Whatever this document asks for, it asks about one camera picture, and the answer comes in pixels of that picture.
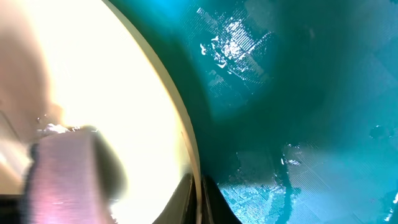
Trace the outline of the yellow plate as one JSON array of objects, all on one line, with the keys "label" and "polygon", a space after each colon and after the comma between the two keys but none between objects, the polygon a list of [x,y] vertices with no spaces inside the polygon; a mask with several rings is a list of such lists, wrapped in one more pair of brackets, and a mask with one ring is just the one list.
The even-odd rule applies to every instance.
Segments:
[{"label": "yellow plate", "polygon": [[1,2],[1,222],[21,222],[30,148],[54,133],[98,129],[127,177],[115,223],[153,223],[193,174],[197,142],[152,47],[109,1]]}]

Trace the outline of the dark green scrub sponge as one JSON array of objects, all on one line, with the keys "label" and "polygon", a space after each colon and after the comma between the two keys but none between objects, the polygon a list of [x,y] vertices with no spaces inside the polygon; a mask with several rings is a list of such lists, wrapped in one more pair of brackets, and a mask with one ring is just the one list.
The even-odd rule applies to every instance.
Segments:
[{"label": "dark green scrub sponge", "polygon": [[122,197],[127,177],[98,129],[49,134],[31,146],[30,156],[22,223],[115,223],[111,205]]}]

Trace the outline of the large teal serving tray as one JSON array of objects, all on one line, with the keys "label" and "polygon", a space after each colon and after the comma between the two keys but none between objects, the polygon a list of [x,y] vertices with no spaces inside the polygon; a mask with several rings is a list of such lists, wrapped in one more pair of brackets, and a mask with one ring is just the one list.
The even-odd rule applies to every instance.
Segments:
[{"label": "large teal serving tray", "polygon": [[241,223],[397,222],[397,2],[114,0]]}]

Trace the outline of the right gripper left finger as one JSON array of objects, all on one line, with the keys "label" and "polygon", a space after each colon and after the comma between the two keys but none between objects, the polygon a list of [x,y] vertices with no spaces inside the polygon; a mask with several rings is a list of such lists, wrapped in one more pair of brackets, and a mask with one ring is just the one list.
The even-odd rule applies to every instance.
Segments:
[{"label": "right gripper left finger", "polygon": [[153,224],[196,224],[197,193],[193,174],[185,174]]}]

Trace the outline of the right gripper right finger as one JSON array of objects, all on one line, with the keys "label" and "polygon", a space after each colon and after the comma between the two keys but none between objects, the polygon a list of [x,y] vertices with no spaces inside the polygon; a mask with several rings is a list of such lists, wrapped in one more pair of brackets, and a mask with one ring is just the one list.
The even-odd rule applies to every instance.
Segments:
[{"label": "right gripper right finger", "polygon": [[242,224],[224,199],[215,181],[208,175],[201,178],[202,224]]}]

